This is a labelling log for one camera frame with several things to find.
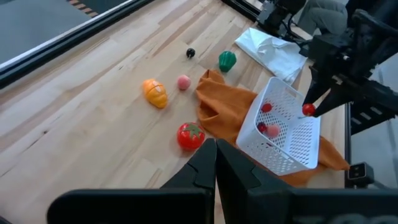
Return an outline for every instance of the toy bell pepper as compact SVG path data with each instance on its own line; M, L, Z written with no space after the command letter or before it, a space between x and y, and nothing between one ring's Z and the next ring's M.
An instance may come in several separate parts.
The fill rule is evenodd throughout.
M162 84L157 82L154 78L145 80L142 84L144 88L144 96L149 103L152 103L157 108L165 108L167 105L166 89Z
M230 51L225 51L218 56L218 66L222 72L228 72L236 63L236 56Z

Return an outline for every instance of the plastic toy fruit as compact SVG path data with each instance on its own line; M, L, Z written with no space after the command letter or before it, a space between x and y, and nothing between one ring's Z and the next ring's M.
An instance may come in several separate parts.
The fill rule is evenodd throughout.
M184 123L177 131L177 142L185 151L194 151L205 141L205 131L196 123Z
M270 103L266 103L261 107L261 111L264 113L268 113L272 110L272 105Z
M182 75L177 79L177 86L180 90L186 90L190 85L191 79L186 75Z
M315 114L315 106L311 103L303 105L303 114L305 116L313 116Z
M192 58L193 56L195 56L195 50L193 49L188 49L186 52L186 55L188 58Z
M264 124L264 122L260 122L259 124L257 124L257 129L259 130L259 132L264 133L267 131L267 126L266 124Z
M279 135L280 128L277 124L272 124L267 127L267 135L270 138L276 138Z
M145 80L142 84L144 88L144 96L149 103L152 103L157 108L165 108L167 105L166 89L162 84L157 82L154 78Z
M218 56L218 66L222 72L228 72L236 63L236 56L230 51L225 51Z

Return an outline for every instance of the white cloth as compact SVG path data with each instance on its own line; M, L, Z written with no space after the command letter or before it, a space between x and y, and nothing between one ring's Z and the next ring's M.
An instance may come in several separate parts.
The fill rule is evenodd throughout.
M244 31L235 44L289 85L293 84L307 59L299 54L297 44L253 28Z

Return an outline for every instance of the pink ball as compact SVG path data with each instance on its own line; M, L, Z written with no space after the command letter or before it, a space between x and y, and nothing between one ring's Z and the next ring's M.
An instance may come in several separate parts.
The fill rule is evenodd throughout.
M177 86L180 90L186 90L191 85L191 79L186 75L181 75L177 80Z
M270 138L276 138L280 132L280 128L277 124L268 126L267 135Z

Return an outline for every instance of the green toy pepper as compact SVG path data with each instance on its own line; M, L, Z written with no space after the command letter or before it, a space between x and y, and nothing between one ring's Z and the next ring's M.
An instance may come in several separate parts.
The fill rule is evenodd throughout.
M236 63L236 56L230 51L224 51L218 56L218 66L222 72L228 72Z

